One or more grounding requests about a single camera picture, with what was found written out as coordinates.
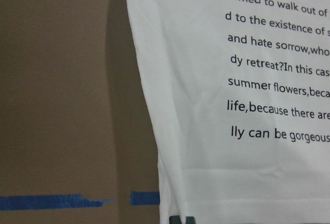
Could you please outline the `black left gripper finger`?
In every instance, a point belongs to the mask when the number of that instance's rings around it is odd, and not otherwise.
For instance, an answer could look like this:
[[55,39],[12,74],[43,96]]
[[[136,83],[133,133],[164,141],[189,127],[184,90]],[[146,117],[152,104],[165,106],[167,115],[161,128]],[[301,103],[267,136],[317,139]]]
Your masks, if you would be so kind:
[[[187,216],[184,222],[185,224],[196,224],[195,218],[192,216]],[[169,217],[169,224],[183,224],[181,221],[180,216],[170,216]]]

